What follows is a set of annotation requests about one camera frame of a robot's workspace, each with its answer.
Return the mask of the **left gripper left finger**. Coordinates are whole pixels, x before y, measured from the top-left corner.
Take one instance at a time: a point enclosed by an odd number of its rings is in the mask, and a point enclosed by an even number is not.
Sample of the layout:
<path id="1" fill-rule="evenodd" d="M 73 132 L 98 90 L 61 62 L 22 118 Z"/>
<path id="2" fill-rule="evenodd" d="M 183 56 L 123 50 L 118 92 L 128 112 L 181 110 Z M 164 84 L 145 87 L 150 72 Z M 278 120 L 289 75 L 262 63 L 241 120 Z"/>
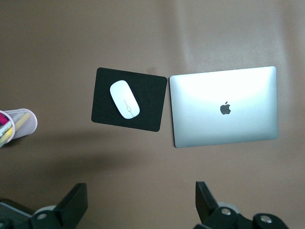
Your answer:
<path id="1" fill-rule="evenodd" d="M 30 219 L 30 226 L 33 229 L 74 229 L 87 208 L 87 185 L 78 183 L 56 206 L 36 211 Z"/>

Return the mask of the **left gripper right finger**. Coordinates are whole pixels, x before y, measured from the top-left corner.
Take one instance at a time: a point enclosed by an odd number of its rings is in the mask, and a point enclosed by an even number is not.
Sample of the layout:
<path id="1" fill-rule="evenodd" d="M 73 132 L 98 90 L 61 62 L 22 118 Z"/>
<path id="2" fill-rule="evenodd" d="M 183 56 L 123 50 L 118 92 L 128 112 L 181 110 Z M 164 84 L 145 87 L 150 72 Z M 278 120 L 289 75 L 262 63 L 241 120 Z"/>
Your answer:
<path id="1" fill-rule="evenodd" d="M 257 213 L 252 219 L 244 217 L 236 206 L 217 202 L 205 182 L 195 184 L 195 205 L 201 223 L 196 229 L 286 229 L 277 216 Z"/>

